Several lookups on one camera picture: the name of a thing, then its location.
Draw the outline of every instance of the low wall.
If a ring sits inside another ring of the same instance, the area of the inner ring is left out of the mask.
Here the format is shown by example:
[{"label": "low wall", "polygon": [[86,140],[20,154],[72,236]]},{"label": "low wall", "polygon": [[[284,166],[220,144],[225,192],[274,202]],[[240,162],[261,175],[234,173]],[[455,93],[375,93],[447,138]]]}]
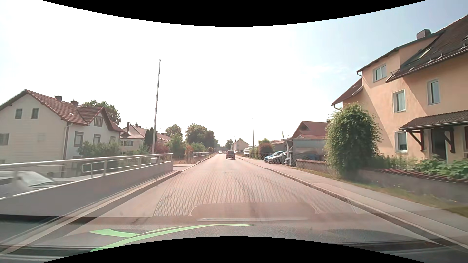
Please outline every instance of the low wall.
[{"label": "low wall", "polygon": [[0,200],[0,214],[59,217],[173,171],[173,162],[84,179]]},{"label": "low wall", "polygon": [[[333,174],[333,169],[324,161],[296,160],[298,168]],[[359,170],[358,181],[381,187],[397,187],[416,195],[433,195],[446,201],[468,204],[468,184],[444,181],[433,176],[418,177],[420,173],[391,174],[371,170]]]}]

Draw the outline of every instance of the window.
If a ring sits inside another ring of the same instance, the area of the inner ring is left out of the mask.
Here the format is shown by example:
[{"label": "window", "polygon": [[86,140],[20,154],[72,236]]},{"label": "window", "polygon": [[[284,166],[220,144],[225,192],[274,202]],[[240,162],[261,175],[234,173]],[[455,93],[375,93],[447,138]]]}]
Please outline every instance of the window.
[{"label": "window", "polygon": [[468,126],[465,126],[465,152],[468,152]]},{"label": "window", "polygon": [[374,69],[373,77],[374,82],[379,81],[387,76],[387,66],[382,65],[376,69]]},{"label": "window", "polygon": [[0,133],[0,145],[8,145],[9,133]]},{"label": "window", "polygon": [[427,85],[427,98],[429,105],[440,103],[439,81],[430,81]]},{"label": "window", "polygon": [[395,146],[398,153],[406,153],[408,151],[406,146],[406,132],[397,132],[395,136]]},{"label": "window", "polygon": [[23,109],[16,109],[15,119],[21,119],[22,115],[23,115]]},{"label": "window", "polygon": [[393,108],[394,112],[405,110],[405,90],[393,93]]},{"label": "window", "polygon": [[74,147],[81,147],[83,145],[83,133],[75,131],[75,141],[73,142]]},{"label": "window", "polygon": [[102,127],[102,117],[101,116],[96,116],[96,118],[94,119],[94,126]]},{"label": "window", "polygon": [[37,119],[39,115],[39,109],[32,109],[31,119]]},{"label": "window", "polygon": [[100,134],[95,134],[93,138],[93,143],[98,144],[101,142],[101,135]]}]

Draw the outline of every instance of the dark car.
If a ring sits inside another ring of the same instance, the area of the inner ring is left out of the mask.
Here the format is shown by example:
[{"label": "dark car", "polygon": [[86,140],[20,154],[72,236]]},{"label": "dark car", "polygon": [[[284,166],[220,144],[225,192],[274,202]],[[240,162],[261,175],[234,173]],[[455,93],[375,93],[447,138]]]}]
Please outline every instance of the dark car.
[{"label": "dark car", "polygon": [[226,154],[226,159],[234,159],[235,160],[235,152],[234,151],[228,151]]}]

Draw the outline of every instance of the sidewalk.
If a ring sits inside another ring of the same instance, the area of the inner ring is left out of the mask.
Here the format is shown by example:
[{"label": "sidewalk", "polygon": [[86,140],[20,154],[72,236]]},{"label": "sidewalk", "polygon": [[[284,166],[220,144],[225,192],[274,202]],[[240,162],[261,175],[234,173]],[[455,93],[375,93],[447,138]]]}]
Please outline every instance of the sidewalk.
[{"label": "sidewalk", "polygon": [[252,160],[245,157],[240,159],[263,168],[269,168],[295,177],[340,196],[370,206],[376,210],[386,212],[436,234],[468,245],[468,218],[458,214],[296,170],[287,165],[269,164],[261,160]]}]

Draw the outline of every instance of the grass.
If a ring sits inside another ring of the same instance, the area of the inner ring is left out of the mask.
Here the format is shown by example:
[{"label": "grass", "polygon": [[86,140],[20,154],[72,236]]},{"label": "grass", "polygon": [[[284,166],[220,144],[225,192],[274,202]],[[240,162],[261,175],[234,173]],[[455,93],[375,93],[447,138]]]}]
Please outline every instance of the grass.
[{"label": "grass", "polygon": [[319,176],[337,180],[340,182],[353,184],[364,189],[369,189],[372,191],[388,194],[394,197],[398,197],[398,198],[408,200],[411,202],[415,202],[415,203],[419,203],[422,205],[439,208],[439,209],[446,210],[452,213],[456,213],[456,214],[459,214],[461,216],[468,218],[468,206],[466,204],[456,204],[456,201],[451,201],[451,200],[446,201],[433,195],[426,195],[426,194],[417,195],[399,187],[381,187],[379,185],[371,184],[371,183],[361,183],[361,182],[350,181],[350,180],[343,179],[338,175],[331,175],[331,174],[327,174],[324,172],[308,170],[304,168],[293,168],[293,169],[303,171],[303,172],[308,172],[314,175],[319,175]]}]

